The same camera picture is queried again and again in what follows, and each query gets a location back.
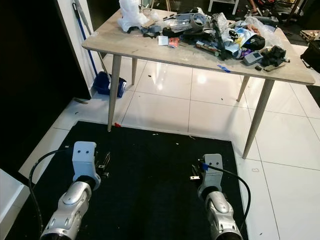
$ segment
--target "white tile floor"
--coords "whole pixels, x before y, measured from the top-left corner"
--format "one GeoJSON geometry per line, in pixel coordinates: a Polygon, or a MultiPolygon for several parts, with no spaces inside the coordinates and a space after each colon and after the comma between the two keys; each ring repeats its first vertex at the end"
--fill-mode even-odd
{"type": "MultiPolygon", "coordinates": [[[[294,48],[298,55],[306,49],[294,48]]],[[[107,55],[105,62],[111,71],[112,56],[107,55]]],[[[320,86],[320,74],[309,71],[320,86]]],[[[276,82],[256,141],[244,160],[240,156],[262,79],[250,79],[238,103],[239,75],[139,60],[132,86],[131,59],[124,57],[120,77],[128,86],[116,102],[117,123],[232,141],[238,174],[252,193],[247,218],[250,240],[315,238],[320,215],[320,108],[305,86],[276,82]]],[[[36,158],[57,148],[78,120],[106,124],[108,100],[96,94],[88,104],[72,101],[20,172],[28,175],[36,158]]],[[[241,194],[245,206],[248,197],[243,186],[241,194]]]]}

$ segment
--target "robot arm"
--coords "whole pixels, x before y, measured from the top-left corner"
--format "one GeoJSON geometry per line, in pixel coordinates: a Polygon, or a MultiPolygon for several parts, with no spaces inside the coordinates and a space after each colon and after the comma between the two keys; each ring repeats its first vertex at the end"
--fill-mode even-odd
{"type": "Polygon", "coordinates": [[[96,190],[110,160],[95,163],[94,142],[77,141],[74,144],[72,163],[73,182],[58,201],[58,208],[45,227],[40,240],[74,240],[79,231],[81,220],[89,207],[92,190],[96,190]]]}
{"type": "MultiPolygon", "coordinates": [[[[220,154],[205,154],[203,163],[223,167],[220,154]]],[[[202,180],[198,187],[198,196],[205,202],[207,218],[210,223],[212,240],[243,240],[240,230],[233,218],[234,210],[221,192],[221,179],[223,173],[214,169],[202,169],[202,162],[199,166],[192,165],[191,180],[202,180]]]]}

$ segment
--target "blue tape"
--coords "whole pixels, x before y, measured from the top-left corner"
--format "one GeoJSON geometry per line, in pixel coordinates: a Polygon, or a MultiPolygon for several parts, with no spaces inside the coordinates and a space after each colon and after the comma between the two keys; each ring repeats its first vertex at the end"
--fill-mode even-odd
{"type": "Polygon", "coordinates": [[[221,66],[220,64],[217,65],[219,68],[221,68],[222,70],[224,70],[226,73],[230,73],[231,71],[226,68],[225,66],[221,66]]]}
{"type": "Polygon", "coordinates": [[[208,171],[209,167],[208,164],[202,163],[202,169],[208,171]]]}

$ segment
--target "person's leg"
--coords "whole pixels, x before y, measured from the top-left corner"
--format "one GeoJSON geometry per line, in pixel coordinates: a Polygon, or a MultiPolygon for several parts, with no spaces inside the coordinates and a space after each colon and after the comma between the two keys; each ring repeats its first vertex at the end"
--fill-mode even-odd
{"type": "Polygon", "coordinates": [[[254,2],[254,0],[248,0],[252,6],[252,13],[256,13],[257,12],[257,7],[256,4],[254,2]]]}

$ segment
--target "black mat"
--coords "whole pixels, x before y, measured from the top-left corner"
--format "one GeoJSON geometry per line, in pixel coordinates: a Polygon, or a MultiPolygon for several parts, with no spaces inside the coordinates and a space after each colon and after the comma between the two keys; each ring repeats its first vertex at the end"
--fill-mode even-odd
{"type": "Polygon", "coordinates": [[[309,86],[306,86],[306,88],[309,90],[316,104],[318,104],[320,108],[320,86],[309,85],[309,86]]]}
{"type": "MultiPolygon", "coordinates": [[[[223,168],[236,173],[230,141],[125,127],[107,132],[104,124],[81,121],[62,146],[76,141],[96,142],[100,157],[111,151],[110,179],[93,192],[77,240],[210,240],[204,203],[189,181],[191,164],[204,154],[219,153],[223,168]]],[[[35,187],[45,225],[72,183],[71,158],[57,153],[35,187]]],[[[239,226],[243,217],[239,183],[223,175],[222,189],[239,226]]],[[[37,233],[28,198],[6,239],[35,240],[37,233]]],[[[242,236],[248,239],[246,229],[242,236]]]]}

